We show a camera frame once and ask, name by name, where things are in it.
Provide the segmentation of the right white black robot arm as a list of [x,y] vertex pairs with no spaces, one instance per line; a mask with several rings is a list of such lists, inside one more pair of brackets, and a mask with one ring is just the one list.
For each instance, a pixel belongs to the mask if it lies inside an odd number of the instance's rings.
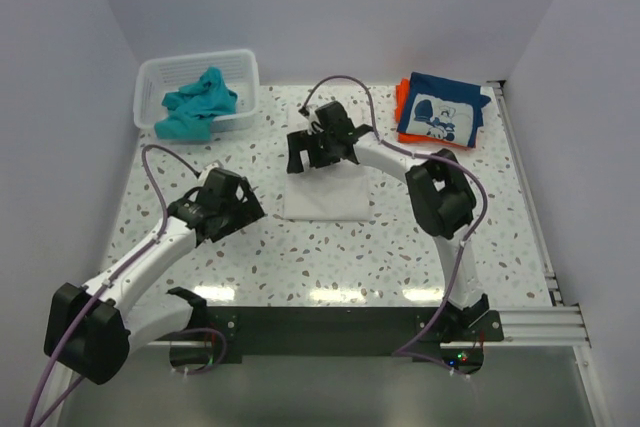
[[469,327],[488,312],[467,237],[476,198],[451,151],[422,159],[387,145],[336,101],[292,109],[288,120],[293,130],[287,135],[285,218],[365,221],[371,216],[365,170],[383,172],[407,187],[417,224],[435,240],[446,315]]

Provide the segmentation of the white t shirt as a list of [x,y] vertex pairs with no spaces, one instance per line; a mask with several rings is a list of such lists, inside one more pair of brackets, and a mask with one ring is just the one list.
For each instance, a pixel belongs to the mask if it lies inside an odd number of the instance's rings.
[[[362,119],[357,111],[353,123]],[[306,130],[306,119],[299,109],[290,109],[291,132]],[[283,217],[306,221],[366,221],[371,217],[369,183],[365,169],[343,160],[323,168],[309,165],[302,153],[304,171],[285,177]]]

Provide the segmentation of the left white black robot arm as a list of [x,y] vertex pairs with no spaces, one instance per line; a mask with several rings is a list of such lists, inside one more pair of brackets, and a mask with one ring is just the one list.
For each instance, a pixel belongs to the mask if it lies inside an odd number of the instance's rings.
[[202,243],[217,242],[265,215],[249,181],[213,167],[119,262],[80,286],[53,295],[44,352],[91,382],[111,380],[131,353],[160,337],[210,325],[207,302],[173,287],[157,307],[139,299],[176,262]]

